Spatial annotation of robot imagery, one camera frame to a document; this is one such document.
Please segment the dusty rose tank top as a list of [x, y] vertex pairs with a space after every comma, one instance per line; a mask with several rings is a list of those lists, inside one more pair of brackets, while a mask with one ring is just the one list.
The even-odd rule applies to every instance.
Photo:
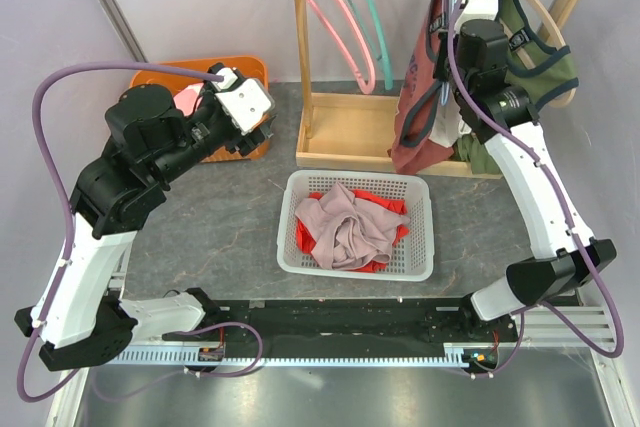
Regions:
[[450, 0], [430, 0], [405, 74], [394, 118], [395, 138], [389, 150], [399, 174], [414, 175], [454, 153], [452, 147], [430, 139], [443, 87], [434, 77], [439, 34], [448, 24], [449, 4]]

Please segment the teal plastic hanger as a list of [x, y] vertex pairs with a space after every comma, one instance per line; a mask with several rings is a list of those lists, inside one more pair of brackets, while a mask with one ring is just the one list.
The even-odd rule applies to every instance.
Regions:
[[379, 17], [378, 9], [375, 5], [375, 0], [364, 0], [368, 8], [369, 16], [373, 24], [375, 35], [372, 35], [365, 25], [364, 18], [359, 12], [354, 0], [344, 0], [348, 7], [351, 17], [354, 19], [357, 25], [357, 30], [361, 33], [364, 43], [366, 44], [366, 51], [371, 57], [372, 61], [375, 61], [380, 68], [383, 76], [384, 89], [390, 91], [393, 86], [393, 68], [387, 47], [384, 28]]

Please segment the blue wire hanger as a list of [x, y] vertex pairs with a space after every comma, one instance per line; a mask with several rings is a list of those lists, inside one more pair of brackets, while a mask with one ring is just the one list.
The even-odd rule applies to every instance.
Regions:
[[451, 14], [454, 11], [456, 0], [441, 0], [441, 23], [438, 30], [438, 38], [440, 40], [437, 62], [434, 70], [434, 78], [438, 81], [439, 91], [439, 107], [445, 107], [449, 97], [449, 84], [446, 74], [445, 50], [446, 41], [448, 39], [448, 27], [451, 22]]

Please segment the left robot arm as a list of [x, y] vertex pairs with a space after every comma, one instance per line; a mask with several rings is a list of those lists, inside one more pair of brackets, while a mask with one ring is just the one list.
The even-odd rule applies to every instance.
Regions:
[[249, 78], [226, 89], [207, 84], [190, 116], [158, 84], [127, 90], [106, 111], [111, 135], [73, 189], [73, 251], [48, 315], [40, 328], [39, 305], [15, 315], [23, 333], [42, 340], [39, 357], [49, 371], [103, 365], [150, 337], [216, 335], [220, 318], [200, 288], [129, 301], [110, 294], [108, 284], [171, 182], [221, 148], [243, 156], [255, 150], [270, 136], [273, 107], [263, 84]]

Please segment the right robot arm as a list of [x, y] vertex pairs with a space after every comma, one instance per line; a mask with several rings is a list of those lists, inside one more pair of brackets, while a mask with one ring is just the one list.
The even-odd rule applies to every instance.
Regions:
[[468, 20], [442, 40], [435, 75], [450, 84], [462, 120], [506, 179], [532, 253], [468, 295], [457, 324], [465, 338], [477, 341], [493, 330], [494, 319], [597, 280], [617, 251], [581, 218], [546, 150], [536, 108], [523, 88], [507, 82], [503, 26]]

